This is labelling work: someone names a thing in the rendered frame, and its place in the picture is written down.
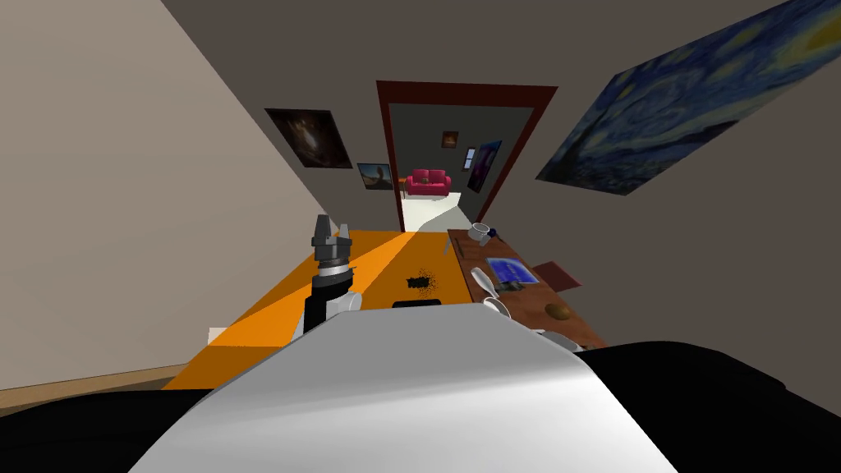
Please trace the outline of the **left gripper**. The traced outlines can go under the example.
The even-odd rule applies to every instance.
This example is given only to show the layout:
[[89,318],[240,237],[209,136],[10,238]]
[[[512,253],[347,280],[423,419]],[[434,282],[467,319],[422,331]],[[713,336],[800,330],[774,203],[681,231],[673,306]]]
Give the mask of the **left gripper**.
[[319,214],[311,245],[314,248],[314,260],[321,264],[347,264],[352,248],[348,225],[342,224],[338,235],[331,236],[330,217],[327,214]]

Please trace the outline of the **red sofa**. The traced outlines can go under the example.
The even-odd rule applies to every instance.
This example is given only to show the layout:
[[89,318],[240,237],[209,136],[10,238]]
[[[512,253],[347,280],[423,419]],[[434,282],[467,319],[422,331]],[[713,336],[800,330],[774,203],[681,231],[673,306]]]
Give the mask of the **red sofa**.
[[404,182],[407,195],[446,197],[451,187],[451,177],[447,176],[444,170],[439,169],[414,169]]

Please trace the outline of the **white bottle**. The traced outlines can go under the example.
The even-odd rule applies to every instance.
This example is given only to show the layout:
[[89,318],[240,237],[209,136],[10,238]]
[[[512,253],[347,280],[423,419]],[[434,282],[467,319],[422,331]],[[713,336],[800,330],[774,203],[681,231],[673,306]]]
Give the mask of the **white bottle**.
[[473,268],[471,270],[471,276],[475,279],[480,288],[489,295],[489,297],[494,299],[499,298],[499,294],[495,291],[494,284],[482,269],[478,267]]

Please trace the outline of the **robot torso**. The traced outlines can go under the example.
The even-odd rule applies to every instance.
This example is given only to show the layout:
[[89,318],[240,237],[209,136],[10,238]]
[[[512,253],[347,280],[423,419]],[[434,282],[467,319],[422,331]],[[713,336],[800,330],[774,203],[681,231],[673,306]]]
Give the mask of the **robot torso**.
[[677,473],[595,372],[482,304],[348,311],[223,383],[129,473]]

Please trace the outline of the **blue book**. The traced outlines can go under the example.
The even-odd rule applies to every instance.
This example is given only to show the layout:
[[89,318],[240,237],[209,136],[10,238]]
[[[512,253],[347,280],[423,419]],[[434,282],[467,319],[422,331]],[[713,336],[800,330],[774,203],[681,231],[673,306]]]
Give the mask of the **blue book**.
[[496,281],[494,290],[499,293],[519,292],[540,282],[519,259],[487,258],[486,262]]

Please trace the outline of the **brown wooden table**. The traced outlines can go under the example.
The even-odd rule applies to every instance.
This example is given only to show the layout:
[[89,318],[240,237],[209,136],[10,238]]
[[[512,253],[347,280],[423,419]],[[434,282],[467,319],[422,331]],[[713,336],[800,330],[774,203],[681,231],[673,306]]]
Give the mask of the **brown wooden table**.
[[[466,290],[471,301],[474,302],[482,301],[488,294],[480,288],[471,276],[473,268],[482,269],[491,277],[492,282],[496,283],[486,262],[487,258],[521,259],[511,245],[500,241],[498,238],[493,238],[485,246],[480,246],[477,241],[468,237],[467,230],[450,229],[448,230],[448,237],[461,268]],[[561,333],[584,347],[605,347],[606,343],[591,329],[587,322],[572,310],[544,279],[540,277],[538,279],[540,280],[538,284],[530,285],[519,292],[505,292],[500,296],[500,300],[511,311],[512,317],[528,328]],[[572,312],[572,317],[568,320],[551,318],[545,312],[545,305],[549,303],[567,306]]]

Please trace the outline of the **dark red flat square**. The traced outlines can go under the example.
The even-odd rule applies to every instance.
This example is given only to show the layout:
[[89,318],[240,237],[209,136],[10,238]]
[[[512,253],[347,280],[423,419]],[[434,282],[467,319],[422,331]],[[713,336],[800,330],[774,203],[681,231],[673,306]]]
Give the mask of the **dark red flat square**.
[[537,264],[532,269],[555,292],[564,292],[582,286],[579,280],[574,278],[555,261]]

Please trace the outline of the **white plate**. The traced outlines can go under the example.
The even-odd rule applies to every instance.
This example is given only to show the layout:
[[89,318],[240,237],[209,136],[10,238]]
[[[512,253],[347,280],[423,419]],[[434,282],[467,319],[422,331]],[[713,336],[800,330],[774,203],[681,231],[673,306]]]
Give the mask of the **white plate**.
[[535,333],[538,333],[542,337],[550,340],[551,342],[554,342],[554,343],[558,344],[559,346],[563,347],[564,349],[566,349],[570,352],[575,353],[575,352],[584,351],[584,348],[582,346],[580,346],[579,344],[576,344],[574,341],[570,340],[569,338],[566,338],[565,336],[563,336],[560,333],[546,331],[546,330],[542,330],[542,329],[536,329]]

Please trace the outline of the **large blue starry painting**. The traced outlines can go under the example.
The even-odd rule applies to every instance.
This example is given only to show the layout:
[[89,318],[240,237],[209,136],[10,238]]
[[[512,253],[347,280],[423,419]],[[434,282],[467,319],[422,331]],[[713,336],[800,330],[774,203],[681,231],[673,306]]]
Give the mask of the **large blue starry painting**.
[[629,195],[841,57],[841,0],[787,0],[613,76],[538,179]]

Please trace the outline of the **small desert wall picture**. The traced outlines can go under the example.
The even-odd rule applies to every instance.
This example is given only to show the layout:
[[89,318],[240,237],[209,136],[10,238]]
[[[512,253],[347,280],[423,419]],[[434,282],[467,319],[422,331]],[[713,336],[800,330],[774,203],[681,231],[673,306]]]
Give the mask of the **small desert wall picture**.
[[388,163],[358,163],[363,187],[369,191],[392,191],[393,177]]

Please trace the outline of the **dark brown wall picture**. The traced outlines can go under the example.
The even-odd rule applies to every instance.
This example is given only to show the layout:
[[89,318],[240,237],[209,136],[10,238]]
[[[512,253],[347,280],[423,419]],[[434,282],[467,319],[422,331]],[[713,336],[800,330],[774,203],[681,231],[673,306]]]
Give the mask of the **dark brown wall picture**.
[[330,111],[289,108],[265,111],[305,168],[353,167]]

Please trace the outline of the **purple wall picture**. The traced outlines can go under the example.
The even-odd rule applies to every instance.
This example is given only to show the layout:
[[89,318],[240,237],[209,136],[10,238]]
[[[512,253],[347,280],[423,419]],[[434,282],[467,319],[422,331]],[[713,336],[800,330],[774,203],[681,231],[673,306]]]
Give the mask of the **purple wall picture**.
[[482,144],[472,156],[471,173],[467,181],[467,188],[475,193],[481,193],[493,161],[502,144],[501,140]]

